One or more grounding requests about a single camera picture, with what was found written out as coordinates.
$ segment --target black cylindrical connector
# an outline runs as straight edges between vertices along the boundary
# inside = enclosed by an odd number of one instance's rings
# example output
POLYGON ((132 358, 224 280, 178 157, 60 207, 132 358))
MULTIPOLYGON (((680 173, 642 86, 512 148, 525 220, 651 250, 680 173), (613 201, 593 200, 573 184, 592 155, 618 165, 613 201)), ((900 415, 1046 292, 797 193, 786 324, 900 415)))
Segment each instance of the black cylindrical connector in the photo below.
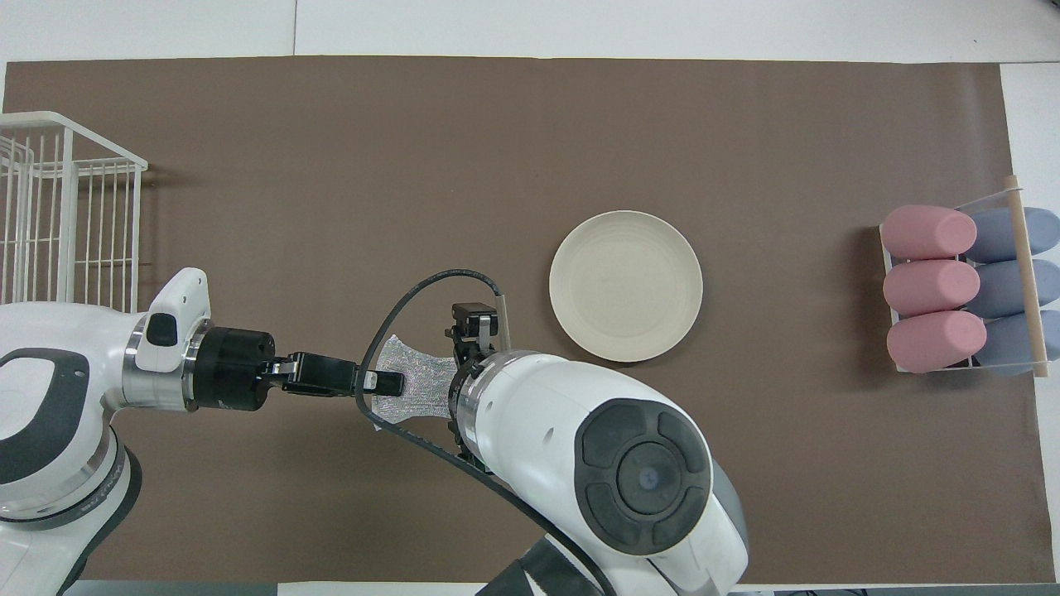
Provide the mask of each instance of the black cylindrical connector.
POLYGON ((276 341, 268 333, 230 327, 210 329, 195 355, 195 403, 248 411, 260 408, 270 387, 261 381, 261 367, 275 355, 276 341))

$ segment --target plate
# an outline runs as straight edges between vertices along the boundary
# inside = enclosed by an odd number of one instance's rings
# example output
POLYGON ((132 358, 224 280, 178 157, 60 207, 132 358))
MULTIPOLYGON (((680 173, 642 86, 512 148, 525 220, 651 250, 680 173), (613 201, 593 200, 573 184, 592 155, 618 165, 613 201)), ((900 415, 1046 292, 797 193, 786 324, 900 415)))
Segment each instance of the plate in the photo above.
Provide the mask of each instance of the plate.
POLYGON ((548 293, 560 326, 602 358, 655 357, 688 333, 703 302, 695 251, 673 226, 640 211, 582 222, 555 251, 548 293))

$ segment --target dish rack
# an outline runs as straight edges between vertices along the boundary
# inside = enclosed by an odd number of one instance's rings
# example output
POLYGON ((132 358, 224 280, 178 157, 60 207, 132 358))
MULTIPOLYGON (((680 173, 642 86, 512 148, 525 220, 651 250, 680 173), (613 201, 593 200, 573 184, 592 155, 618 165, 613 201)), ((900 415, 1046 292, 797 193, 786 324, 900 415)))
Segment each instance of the dish rack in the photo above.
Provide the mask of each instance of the dish rack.
POLYGON ((0 113, 0 304, 137 311, 147 162, 52 111, 0 113))
MULTIPOLYGON (((1045 350, 1045 330, 1042 326, 1042 315, 1041 306, 1038 304, 1038 284, 1035 281, 1035 269, 1032 256, 1030 253, 1030 240, 1027 233, 1027 217, 1023 211, 1023 198, 1020 195, 1020 191, 1024 190, 1020 186, 1020 181, 1015 176, 1007 176, 1005 178, 1005 190, 995 192, 991 195, 977 198, 971 203, 966 203, 954 209, 971 215, 986 209, 994 209, 999 207, 1007 207, 1009 209, 1009 214, 1012 220, 1012 236, 1015 240, 1015 260, 1020 267, 1020 281, 1023 285, 1023 310, 1027 314, 1027 330, 1030 336, 1030 353, 1034 356, 1034 361, 1027 363, 1012 363, 1004 365, 994 366, 983 366, 972 358, 967 361, 961 361, 957 364, 950 365, 946 368, 938 370, 968 370, 971 368, 995 368, 995 367, 1011 367, 1018 365, 1032 365, 1035 376, 1046 378, 1049 375, 1049 362, 1045 350)), ((890 273, 890 269, 900 263, 904 263, 904 260, 896 259, 891 257, 890 252, 887 251, 886 247, 883 246, 883 241, 881 240, 880 246, 883 250, 883 266, 885 273, 890 273)), ((962 256, 954 257, 954 259, 959 261, 968 262, 971 265, 975 265, 974 261, 971 261, 962 256)), ((890 325, 896 325, 902 317, 894 309, 890 309, 890 325)), ((896 366, 899 372, 908 372, 900 366, 896 366)))

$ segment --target pink cylinder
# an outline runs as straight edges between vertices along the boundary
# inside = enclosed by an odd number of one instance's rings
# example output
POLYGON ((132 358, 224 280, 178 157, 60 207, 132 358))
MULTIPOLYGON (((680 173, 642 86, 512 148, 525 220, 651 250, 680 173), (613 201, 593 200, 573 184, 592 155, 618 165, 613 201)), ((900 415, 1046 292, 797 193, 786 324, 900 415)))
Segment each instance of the pink cylinder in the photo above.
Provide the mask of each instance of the pink cylinder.
POLYGON ((887 215, 880 235, 897 259, 946 259, 972 247, 975 222, 946 207, 906 205, 887 215))
POLYGON ((979 293, 979 275, 953 259, 895 265, 883 280, 883 297, 902 316, 950 311, 979 293))
POLYGON ((946 311, 895 323, 887 332, 887 352, 909 372, 929 372, 968 358, 986 341, 983 319, 965 311, 946 311))

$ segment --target black button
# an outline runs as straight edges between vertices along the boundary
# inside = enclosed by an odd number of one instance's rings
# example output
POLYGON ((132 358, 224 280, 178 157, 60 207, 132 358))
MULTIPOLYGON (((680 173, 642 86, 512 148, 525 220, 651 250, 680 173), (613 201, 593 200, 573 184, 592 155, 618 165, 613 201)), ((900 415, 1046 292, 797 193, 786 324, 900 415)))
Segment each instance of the black button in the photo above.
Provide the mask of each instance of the black button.
POLYGON ((582 459, 596 468, 611 468, 622 445, 647 431, 639 407, 613 405, 598 414, 582 434, 582 459))
POLYGON ((652 543, 665 549, 681 542, 700 522, 706 506, 707 493, 699 487, 689 488, 673 514, 652 528, 652 543))
POLYGON ((585 501, 593 518, 612 538, 630 546, 640 541, 640 526, 618 510, 610 486, 595 484, 585 487, 585 501))
POLYGON ((147 341, 161 348, 177 345, 177 317, 165 313, 155 313, 147 321, 147 341))
POLYGON ((683 473, 670 450, 659 443, 640 443, 618 464, 618 493, 630 509, 654 515, 673 504, 683 473))
POLYGON ((685 456, 688 471, 699 474, 707 469, 707 450, 699 433, 687 420, 669 413, 659 414, 659 435, 673 441, 685 456))

